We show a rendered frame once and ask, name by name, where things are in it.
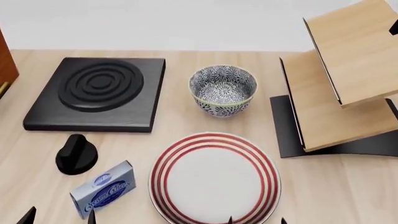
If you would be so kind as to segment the silver blue cream cheese box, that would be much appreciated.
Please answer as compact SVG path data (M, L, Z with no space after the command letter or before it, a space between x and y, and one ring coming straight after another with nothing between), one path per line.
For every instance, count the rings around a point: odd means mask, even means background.
M106 207L124 194L136 188L133 166L127 160L81 184L70 192L75 208L82 219L91 210Z

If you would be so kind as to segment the blue white patterned bowl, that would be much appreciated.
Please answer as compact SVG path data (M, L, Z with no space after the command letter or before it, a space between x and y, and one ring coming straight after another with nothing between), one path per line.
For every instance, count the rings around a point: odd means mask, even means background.
M214 117L231 117L245 110L257 90L247 70L232 65L211 65L196 71L188 86L196 104Z

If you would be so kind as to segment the white plate with red rings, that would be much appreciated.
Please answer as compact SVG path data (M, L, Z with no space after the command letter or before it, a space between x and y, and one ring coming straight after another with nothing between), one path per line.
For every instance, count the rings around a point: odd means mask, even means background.
M265 224L282 190L259 147L233 134L205 132L170 145L154 162L149 195L168 224Z

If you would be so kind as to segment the black stove knob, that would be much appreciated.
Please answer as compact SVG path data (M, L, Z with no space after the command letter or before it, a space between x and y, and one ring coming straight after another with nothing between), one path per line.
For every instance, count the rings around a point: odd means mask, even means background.
M98 160L98 151L82 134L72 134L57 152L55 163L66 175L79 175L89 171Z

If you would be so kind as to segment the black flat stove burner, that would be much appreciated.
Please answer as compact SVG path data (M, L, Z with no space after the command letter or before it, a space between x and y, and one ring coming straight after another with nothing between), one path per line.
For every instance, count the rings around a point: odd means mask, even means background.
M166 60L65 57L28 111L29 131L152 131Z

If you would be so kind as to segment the light wooden two-tier rack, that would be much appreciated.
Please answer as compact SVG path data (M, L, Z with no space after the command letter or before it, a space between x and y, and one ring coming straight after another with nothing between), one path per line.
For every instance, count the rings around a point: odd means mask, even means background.
M280 59L270 99L280 156L398 157L398 12L361 0L304 24L314 48Z

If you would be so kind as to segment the brown wooden cabinet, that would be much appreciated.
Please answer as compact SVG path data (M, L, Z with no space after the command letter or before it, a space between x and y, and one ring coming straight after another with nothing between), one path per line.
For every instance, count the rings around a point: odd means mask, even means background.
M0 99L18 76L15 61L0 29Z

